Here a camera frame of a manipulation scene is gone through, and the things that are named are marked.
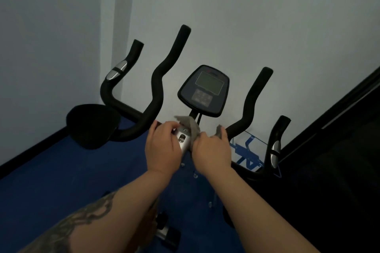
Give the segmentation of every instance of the forearm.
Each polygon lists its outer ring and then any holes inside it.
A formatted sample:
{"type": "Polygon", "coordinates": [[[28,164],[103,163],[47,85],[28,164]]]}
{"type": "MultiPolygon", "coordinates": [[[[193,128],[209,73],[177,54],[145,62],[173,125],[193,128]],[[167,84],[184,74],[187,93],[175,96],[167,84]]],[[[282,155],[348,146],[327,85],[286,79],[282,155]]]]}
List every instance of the forearm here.
{"type": "Polygon", "coordinates": [[[215,172],[208,179],[226,207],[247,253],[318,252],[232,168],[215,172]]]}
{"type": "Polygon", "coordinates": [[[122,252],[143,215],[168,183],[169,179],[161,173],[148,171],[117,192],[68,216],[24,250],[122,252]]]}

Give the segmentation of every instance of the gray cloth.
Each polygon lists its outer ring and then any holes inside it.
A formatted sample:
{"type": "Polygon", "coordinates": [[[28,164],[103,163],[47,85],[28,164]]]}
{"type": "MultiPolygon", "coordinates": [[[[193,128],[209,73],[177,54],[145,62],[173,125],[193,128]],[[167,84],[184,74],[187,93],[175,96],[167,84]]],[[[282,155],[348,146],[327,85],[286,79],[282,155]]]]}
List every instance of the gray cloth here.
{"type": "MultiPolygon", "coordinates": [[[[199,136],[199,134],[201,134],[201,129],[199,128],[199,125],[194,120],[194,118],[191,116],[174,116],[174,118],[177,119],[177,121],[180,124],[182,124],[183,126],[185,126],[186,128],[188,128],[190,130],[190,135],[191,135],[190,150],[192,150],[194,141],[199,136]]],[[[216,127],[216,133],[215,133],[215,135],[218,136],[219,138],[221,138],[221,129],[220,128],[221,128],[221,125],[218,125],[216,127]]]]}

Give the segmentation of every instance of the hand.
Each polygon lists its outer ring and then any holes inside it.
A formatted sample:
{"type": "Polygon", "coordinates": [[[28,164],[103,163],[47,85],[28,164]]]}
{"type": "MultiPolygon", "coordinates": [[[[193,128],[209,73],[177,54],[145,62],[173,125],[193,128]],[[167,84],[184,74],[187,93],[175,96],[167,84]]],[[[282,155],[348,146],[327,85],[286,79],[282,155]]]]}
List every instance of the hand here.
{"type": "Polygon", "coordinates": [[[157,126],[157,120],[150,126],[145,144],[148,171],[162,173],[169,179],[181,165],[182,151],[177,138],[171,133],[180,126],[175,121],[167,121],[157,126]]]}
{"type": "Polygon", "coordinates": [[[223,168],[231,168],[231,148],[227,132],[221,128],[221,139],[208,137],[205,132],[194,141],[193,162],[195,168],[206,178],[223,168]]]}

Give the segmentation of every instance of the tattooed arm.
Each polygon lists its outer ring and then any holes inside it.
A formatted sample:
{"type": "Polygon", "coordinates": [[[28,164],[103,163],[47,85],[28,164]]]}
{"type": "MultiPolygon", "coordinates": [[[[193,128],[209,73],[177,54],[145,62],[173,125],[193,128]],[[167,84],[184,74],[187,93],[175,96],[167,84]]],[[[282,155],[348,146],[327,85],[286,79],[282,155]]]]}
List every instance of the tattooed arm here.
{"type": "Polygon", "coordinates": [[[124,251],[149,206],[168,185],[181,163],[171,131],[177,122],[149,129],[145,155],[148,171],[138,179],[63,219],[22,253],[119,253],[124,251]]]}

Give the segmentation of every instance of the exercise bike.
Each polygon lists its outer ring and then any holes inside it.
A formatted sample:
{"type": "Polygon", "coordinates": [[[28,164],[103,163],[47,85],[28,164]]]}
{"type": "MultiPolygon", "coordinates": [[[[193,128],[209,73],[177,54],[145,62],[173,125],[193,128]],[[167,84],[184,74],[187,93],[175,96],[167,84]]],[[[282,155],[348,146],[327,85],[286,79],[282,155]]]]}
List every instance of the exercise bike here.
{"type": "MultiPolygon", "coordinates": [[[[108,141],[126,142],[145,133],[157,117],[163,104],[162,78],[177,62],[190,32],[191,29],[188,26],[181,26],[169,54],[154,70],[151,78],[152,101],[143,113],[118,101],[112,95],[115,85],[133,68],[143,49],[144,44],[134,40],[127,57],[107,74],[100,87],[100,96],[105,105],[78,105],[68,113],[66,124],[72,139],[86,149],[97,149],[108,141]],[[121,116],[135,122],[135,125],[127,129],[119,129],[121,116]]],[[[242,118],[226,128],[229,141],[251,125],[256,100],[272,74],[273,70],[268,67],[264,67],[259,73],[245,98],[242,118]]],[[[178,91],[178,98],[191,109],[189,116],[193,117],[194,120],[199,116],[197,121],[199,124],[202,115],[210,117],[221,115],[227,100],[229,85],[230,79],[226,74],[208,65],[201,65],[181,86],[178,91]]],[[[274,124],[268,140],[264,165],[258,171],[253,172],[235,162],[231,163],[231,167],[250,186],[255,182],[265,182],[266,179],[272,178],[278,167],[281,137],[289,123],[288,117],[280,116],[274,124]]],[[[190,128],[181,126],[173,134],[177,136],[182,155],[184,155],[190,149],[190,128]]],[[[223,215],[226,222],[233,227],[225,208],[223,208],[223,215]]],[[[160,227],[164,228],[164,225],[161,217],[160,227]]],[[[159,233],[160,238],[165,240],[165,233],[162,230],[159,233]]],[[[179,238],[180,236],[178,237],[176,234],[176,240],[170,241],[174,243],[174,249],[179,238]]]]}

